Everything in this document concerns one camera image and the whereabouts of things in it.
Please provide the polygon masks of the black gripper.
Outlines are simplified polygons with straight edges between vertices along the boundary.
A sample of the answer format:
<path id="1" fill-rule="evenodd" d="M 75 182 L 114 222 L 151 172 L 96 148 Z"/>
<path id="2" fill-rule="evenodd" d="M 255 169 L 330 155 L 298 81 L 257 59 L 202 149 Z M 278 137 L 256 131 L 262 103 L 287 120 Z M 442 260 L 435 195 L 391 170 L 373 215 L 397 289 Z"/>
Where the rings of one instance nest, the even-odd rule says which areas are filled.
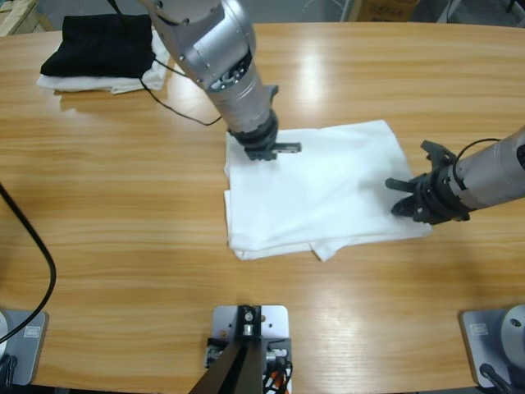
<path id="1" fill-rule="evenodd" d="M 414 192 L 413 197 L 406 197 L 395 203 L 391 213 L 427 224 L 468 221 L 470 210 L 453 193 L 448 169 L 448 167 L 435 169 L 414 178 L 413 182 L 386 179 L 385 185 L 389 189 Z"/>
<path id="2" fill-rule="evenodd" d="M 300 153 L 300 142 L 278 143 L 278 119 L 276 114 L 270 114 L 268 119 L 257 129 L 249 132 L 234 132 L 228 130 L 239 144 L 244 147 L 250 160 L 274 160 L 279 153 Z"/>

